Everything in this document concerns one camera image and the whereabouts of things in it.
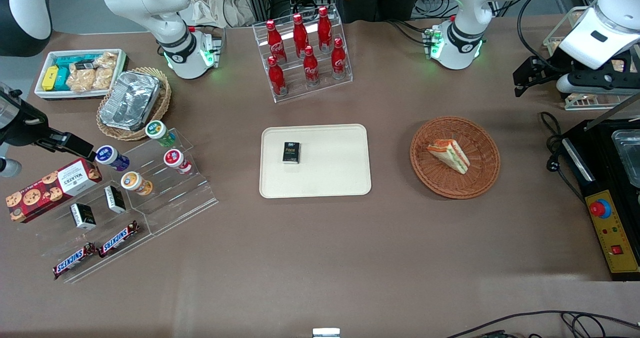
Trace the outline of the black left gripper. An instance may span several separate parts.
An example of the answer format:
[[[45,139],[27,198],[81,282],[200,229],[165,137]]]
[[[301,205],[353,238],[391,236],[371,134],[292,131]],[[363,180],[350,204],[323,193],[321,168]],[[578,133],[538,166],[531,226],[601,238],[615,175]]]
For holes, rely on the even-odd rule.
[[[639,71],[631,53],[617,53],[597,69],[588,67],[565,53],[560,53],[558,58],[541,58],[533,55],[513,72],[515,97],[520,98],[527,89],[535,86],[537,76],[545,76],[547,71],[555,75],[572,73],[604,76],[609,74],[615,79],[639,77]]]

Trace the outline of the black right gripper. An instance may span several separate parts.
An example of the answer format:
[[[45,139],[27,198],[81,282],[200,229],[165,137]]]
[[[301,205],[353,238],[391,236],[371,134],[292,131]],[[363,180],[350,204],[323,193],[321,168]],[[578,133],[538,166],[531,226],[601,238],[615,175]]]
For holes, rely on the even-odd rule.
[[[71,153],[94,162],[94,145],[69,132],[50,130],[48,118],[21,98],[22,92],[6,84],[0,87],[0,143],[35,145],[51,151]]]

